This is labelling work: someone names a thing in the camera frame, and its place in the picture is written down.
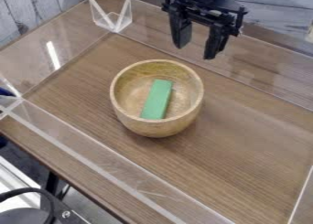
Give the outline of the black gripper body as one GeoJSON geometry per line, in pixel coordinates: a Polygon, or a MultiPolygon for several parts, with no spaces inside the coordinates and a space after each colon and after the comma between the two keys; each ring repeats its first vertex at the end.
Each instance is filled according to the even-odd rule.
{"type": "Polygon", "coordinates": [[[207,27],[223,26],[231,36],[238,36],[247,8],[235,0],[163,0],[163,11],[173,27],[196,22],[207,27]]]}

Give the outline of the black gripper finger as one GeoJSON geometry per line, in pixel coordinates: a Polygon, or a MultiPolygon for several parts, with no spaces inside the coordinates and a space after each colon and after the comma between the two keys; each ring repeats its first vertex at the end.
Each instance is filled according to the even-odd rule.
{"type": "Polygon", "coordinates": [[[208,30],[208,38],[206,40],[204,59],[214,59],[216,54],[223,51],[228,40],[227,30],[224,26],[214,24],[208,30]]]}
{"type": "Polygon", "coordinates": [[[188,19],[186,9],[177,5],[169,5],[168,19],[172,42],[176,48],[183,48],[192,37],[192,22],[188,19]]]}

